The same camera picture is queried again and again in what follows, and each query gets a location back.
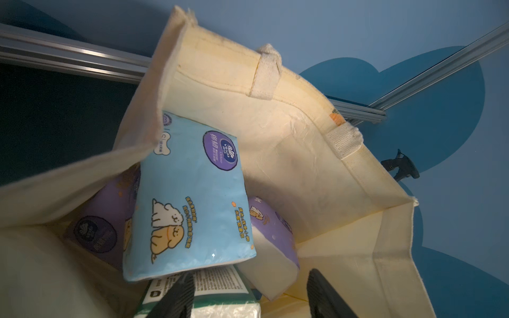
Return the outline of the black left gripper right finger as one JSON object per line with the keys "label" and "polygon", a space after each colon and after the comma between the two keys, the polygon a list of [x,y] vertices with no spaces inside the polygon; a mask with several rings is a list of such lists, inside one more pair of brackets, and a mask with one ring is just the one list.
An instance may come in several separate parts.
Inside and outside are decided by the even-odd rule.
{"label": "black left gripper right finger", "polygon": [[358,318],[318,269],[310,270],[306,290],[312,318]]}

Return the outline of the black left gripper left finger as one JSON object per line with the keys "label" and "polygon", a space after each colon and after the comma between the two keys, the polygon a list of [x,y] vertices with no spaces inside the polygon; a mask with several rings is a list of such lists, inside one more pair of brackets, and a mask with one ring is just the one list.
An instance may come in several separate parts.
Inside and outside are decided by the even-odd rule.
{"label": "black left gripper left finger", "polygon": [[191,318],[195,283],[192,272],[184,273],[152,308],[147,318]]}

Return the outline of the green white tissue pack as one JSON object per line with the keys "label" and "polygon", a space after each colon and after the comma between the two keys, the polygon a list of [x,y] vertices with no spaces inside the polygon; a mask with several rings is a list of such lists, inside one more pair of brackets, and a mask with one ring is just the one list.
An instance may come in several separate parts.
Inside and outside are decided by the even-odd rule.
{"label": "green white tissue pack", "polygon": [[[135,317],[147,317],[181,274],[156,278],[150,282]],[[248,280],[233,265],[197,270],[191,317],[260,317],[261,305]]]}

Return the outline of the purple tissue pack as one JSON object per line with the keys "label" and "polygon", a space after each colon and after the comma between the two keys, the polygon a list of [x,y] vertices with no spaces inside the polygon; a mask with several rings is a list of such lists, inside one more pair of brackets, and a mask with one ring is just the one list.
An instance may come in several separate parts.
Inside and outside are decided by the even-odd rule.
{"label": "purple tissue pack", "polygon": [[122,270],[123,252],[131,238],[141,177],[139,164],[108,182],[77,209],[78,217],[64,238],[115,269]]}
{"label": "purple tissue pack", "polygon": [[256,290],[273,301],[296,282],[300,271],[292,228],[259,197],[249,198],[249,215],[257,255],[237,268]]}

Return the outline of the cream canvas tote bag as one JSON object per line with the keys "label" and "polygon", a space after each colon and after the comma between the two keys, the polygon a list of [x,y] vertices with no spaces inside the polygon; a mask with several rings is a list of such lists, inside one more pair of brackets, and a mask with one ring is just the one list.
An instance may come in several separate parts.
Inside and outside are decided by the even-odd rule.
{"label": "cream canvas tote bag", "polygon": [[319,270],[359,317],[433,317],[411,256],[417,204],[313,85],[271,46],[248,49],[180,7],[160,37],[113,150],[1,188],[1,316],[120,317],[141,290],[69,249],[50,224],[144,159],[162,112],[239,140],[245,184],[292,227],[303,264],[265,317],[307,317]]}

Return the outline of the light blue tissue pack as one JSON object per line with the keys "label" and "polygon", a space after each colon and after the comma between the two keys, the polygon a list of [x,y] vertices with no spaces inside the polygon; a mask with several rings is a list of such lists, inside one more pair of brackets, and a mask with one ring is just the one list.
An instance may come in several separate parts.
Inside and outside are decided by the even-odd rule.
{"label": "light blue tissue pack", "polygon": [[141,162],[124,279],[139,282],[254,258],[237,139],[169,112],[162,123],[158,144]]}

